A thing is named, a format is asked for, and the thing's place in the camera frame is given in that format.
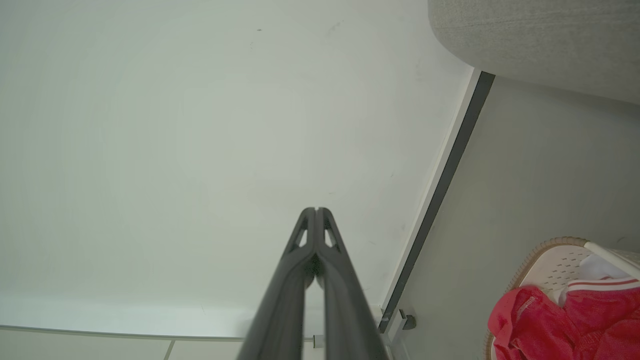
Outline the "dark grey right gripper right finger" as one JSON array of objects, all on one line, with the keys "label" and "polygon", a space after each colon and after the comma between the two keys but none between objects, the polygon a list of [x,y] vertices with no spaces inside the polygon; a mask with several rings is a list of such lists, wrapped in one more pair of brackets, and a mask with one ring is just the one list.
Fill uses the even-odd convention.
[{"label": "dark grey right gripper right finger", "polygon": [[327,360],[387,360],[386,347],[329,209],[317,209],[316,226]]}]

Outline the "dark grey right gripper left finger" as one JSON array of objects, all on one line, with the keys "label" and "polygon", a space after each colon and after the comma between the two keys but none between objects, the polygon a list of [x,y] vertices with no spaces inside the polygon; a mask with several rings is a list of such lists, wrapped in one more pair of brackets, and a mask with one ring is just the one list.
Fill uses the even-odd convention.
[{"label": "dark grey right gripper left finger", "polygon": [[315,273],[317,210],[302,210],[265,295],[254,315],[238,360],[301,360],[306,290]]}]

